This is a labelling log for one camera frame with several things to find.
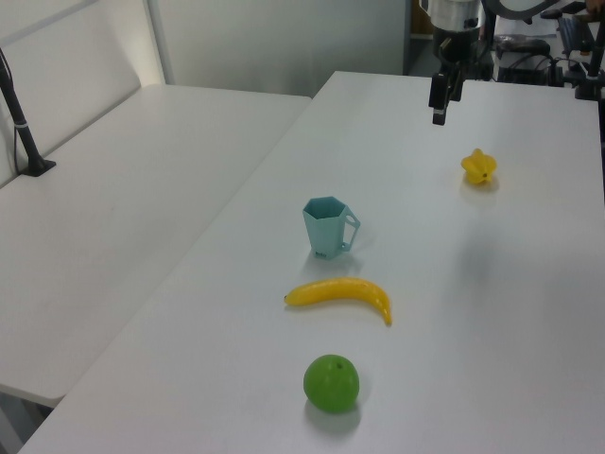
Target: yellow star fruit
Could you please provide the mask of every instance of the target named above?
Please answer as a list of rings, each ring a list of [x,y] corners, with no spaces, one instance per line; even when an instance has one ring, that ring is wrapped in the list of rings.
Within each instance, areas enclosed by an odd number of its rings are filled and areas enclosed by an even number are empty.
[[[471,156],[462,160],[462,168],[466,170],[466,179],[472,184],[490,183],[492,173],[497,166],[495,159],[489,154],[483,154],[479,148],[475,148]]]

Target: mug handle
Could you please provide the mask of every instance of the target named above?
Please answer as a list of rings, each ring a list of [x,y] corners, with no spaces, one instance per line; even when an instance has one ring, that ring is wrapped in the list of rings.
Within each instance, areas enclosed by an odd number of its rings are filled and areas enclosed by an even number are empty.
[[[351,209],[347,206],[345,208],[345,218],[344,221],[353,226],[353,228],[355,229],[353,231],[353,236],[351,236],[351,241],[349,241],[348,243],[346,242],[342,242],[342,251],[344,251],[345,253],[347,253],[348,251],[351,250],[351,246],[353,246],[353,241],[355,240],[355,236],[357,235],[357,231],[359,230],[359,226],[361,225],[361,222],[359,222],[359,219],[355,217],[355,215],[353,214],[353,212],[351,211]]]

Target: toy fruit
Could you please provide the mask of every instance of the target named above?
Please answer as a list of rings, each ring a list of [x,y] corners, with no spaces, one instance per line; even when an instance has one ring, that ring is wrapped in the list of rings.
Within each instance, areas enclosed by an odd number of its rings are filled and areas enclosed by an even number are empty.
[[[462,167],[466,170],[466,179],[472,184],[491,182],[492,173],[497,166],[495,159],[489,154],[483,154],[479,148],[475,148],[471,156],[462,160]]]
[[[325,355],[307,368],[303,387],[318,409],[340,413],[353,407],[359,394],[359,375],[348,359]]]
[[[358,277],[336,277],[296,287],[284,298],[287,305],[308,306],[327,300],[350,298],[361,300],[380,311],[386,324],[391,324],[387,293],[375,283]]]

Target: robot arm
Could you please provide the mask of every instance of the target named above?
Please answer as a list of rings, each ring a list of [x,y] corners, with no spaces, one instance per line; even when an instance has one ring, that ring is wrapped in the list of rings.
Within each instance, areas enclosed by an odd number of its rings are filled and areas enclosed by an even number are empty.
[[[477,63],[477,42],[487,8],[506,19],[526,20],[559,0],[419,0],[435,27],[433,53],[441,62],[431,83],[433,123],[445,124],[447,105],[460,101],[462,84]]]

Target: equipment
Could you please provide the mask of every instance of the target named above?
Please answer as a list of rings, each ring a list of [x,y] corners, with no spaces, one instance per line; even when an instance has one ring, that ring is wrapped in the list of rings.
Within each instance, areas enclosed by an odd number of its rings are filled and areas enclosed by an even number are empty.
[[[558,0],[419,0],[435,27],[433,53],[441,62],[431,83],[428,106],[433,123],[445,124],[447,105],[460,101],[462,84],[473,70],[478,71],[491,43],[478,51],[479,30],[486,17],[530,21],[531,17]]]
[[[15,136],[19,133],[21,142],[23,143],[24,149],[27,153],[27,168],[21,172],[24,175],[30,177],[39,177],[44,174],[48,169],[54,167],[56,164],[53,161],[45,160],[36,147],[34,138],[31,135],[29,126],[26,121],[26,117],[21,109],[21,104],[17,95],[15,94],[15,88],[12,81],[12,74],[10,72],[9,63],[7,62],[2,49],[0,49],[0,90],[4,96],[7,106],[9,107],[10,115],[14,123],[14,134]],[[17,166],[17,151],[16,151],[16,137],[15,137],[15,170],[19,174]]]

